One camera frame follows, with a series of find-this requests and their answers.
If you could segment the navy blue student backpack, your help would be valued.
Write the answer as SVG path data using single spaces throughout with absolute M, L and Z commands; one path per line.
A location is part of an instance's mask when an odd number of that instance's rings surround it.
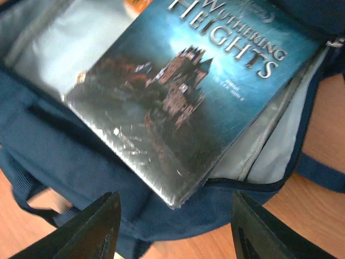
M 269 1 L 321 46 L 179 207 L 169 207 L 66 104 L 78 82 L 141 14 L 124 1 L 1 5 L 1 170 L 24 211 L 63 226 L 105 193 L 121 199 L 116 252 L 139 258 L 157 241 L 231 221 L 232 196 L 264 204 L 296 165 L 326 188 L 344 176 L 301 153 L 320 81 L 344 71 L 344 1 Z

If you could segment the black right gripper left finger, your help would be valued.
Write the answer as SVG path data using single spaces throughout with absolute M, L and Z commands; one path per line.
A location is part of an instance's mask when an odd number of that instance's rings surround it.
M 11 258 L 114 258 L 120 222 L 120 195 L 106 193 Z

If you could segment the dark teal Bronte book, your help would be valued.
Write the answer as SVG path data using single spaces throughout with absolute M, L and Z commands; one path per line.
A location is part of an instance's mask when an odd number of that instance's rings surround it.
M 153 1 L 65 101 L 176 208 L 320 46 L 269 1 Z

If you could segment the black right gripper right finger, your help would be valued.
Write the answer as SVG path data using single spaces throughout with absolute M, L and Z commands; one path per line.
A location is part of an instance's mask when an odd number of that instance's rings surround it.
M 237 258 L 334 258 L 245 193 L 232 196 L 231 229 Z

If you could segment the orange 39-Storey Treehouse book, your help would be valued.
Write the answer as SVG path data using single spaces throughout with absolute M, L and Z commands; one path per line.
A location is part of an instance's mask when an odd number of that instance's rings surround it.
M 142 13 L 152 0 L 124 0 L 125 9 L 136 15 Z

